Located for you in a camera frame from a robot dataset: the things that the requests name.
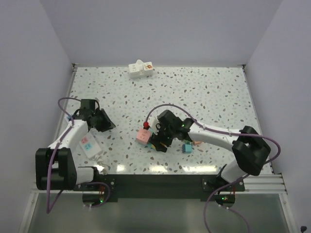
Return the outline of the green charger plug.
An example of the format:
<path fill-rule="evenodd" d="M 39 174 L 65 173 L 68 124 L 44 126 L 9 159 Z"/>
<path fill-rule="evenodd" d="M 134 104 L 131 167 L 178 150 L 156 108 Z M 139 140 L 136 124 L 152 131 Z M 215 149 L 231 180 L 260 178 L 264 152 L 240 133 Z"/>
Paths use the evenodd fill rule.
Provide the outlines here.
<path fill-rule="evenodd" d="M 190 144 L 190 145 L 191 145 L 191 141 L 188 141 L 188 140 L 183 140 L 183 143 L 184 143 L 184 144 Z"/>

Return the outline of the teal blue charger plug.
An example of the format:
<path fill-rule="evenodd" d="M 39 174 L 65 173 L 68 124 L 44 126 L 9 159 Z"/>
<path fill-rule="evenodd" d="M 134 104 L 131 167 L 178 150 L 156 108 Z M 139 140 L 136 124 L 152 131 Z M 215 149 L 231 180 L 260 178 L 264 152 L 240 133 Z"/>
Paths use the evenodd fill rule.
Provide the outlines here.
<path fill-rule="evenodd" d="M 182 145 L 183 153 L 192 153 L 192 145 L 191 144 L 183 144 Z"/>

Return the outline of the white power strip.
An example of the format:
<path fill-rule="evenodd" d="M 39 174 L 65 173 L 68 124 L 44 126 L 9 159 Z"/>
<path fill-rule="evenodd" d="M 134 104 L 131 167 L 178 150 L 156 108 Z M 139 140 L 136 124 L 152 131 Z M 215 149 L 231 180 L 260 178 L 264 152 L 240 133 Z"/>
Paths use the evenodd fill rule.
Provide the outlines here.
<path fill-rule="evenodd" d="M 88 159 L 93 159 L 103 152 L 93 134 L 89 132 L 86 121 L 74 119 L 73 125 L 68 124 L 68 129 L 70 126 L 70 131 L 63 139 L 67 148 L 74 150 L 79 145 Z"/>

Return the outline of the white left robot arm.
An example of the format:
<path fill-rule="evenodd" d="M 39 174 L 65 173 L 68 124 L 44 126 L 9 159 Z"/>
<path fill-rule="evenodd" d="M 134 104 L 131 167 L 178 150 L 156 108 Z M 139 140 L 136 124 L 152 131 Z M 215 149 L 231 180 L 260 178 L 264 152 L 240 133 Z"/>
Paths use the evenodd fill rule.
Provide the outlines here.
<path fill-rule="evenodd" d="M 80 100 L 80 108 L 67 115 L 70 121 L 66 129 L 52 144 L 35 153 L 36 186 L 39 190 L 73 190 L 84 184 L 96 190 L 101 184 L 97 168 L 76 165 L 74 151 L 91 129 L 106 132 L 116 126 L 95 99 Z"/>

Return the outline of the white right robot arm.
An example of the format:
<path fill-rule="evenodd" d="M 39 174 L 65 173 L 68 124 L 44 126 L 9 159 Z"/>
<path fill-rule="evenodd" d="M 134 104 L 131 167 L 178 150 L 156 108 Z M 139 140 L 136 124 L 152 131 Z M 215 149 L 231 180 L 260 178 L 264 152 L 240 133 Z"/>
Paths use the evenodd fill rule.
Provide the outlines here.
<path fill-rule="evenodd" d="M 232 152 L 235 160 L 224 165 L 217 176 L 209 181 L 213 189 L 223 191 L 247 174 L 258 176 L 271 152 L 269 145 L 250 126 L 241 130 L 211 127 L 191 116 L 181 120 L 170 110 L 150 118 L 143 127 L 153 130 L 149 142 L 160 152 L 166 152 L 174 139 L 209 143 Z"/>

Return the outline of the pink cube socket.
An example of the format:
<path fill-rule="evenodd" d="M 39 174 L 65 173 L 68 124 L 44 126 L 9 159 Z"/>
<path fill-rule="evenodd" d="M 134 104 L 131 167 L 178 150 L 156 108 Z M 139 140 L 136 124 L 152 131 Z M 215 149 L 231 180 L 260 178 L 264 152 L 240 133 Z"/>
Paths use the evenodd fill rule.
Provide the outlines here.
<path fill-rule="evenodd" d="M 152 135 L 152 132 L 150 130 L 141 128 L 139 129 L 137 133 L 136 141 L 142 145 L 147 145 L 151 135 Z"/>

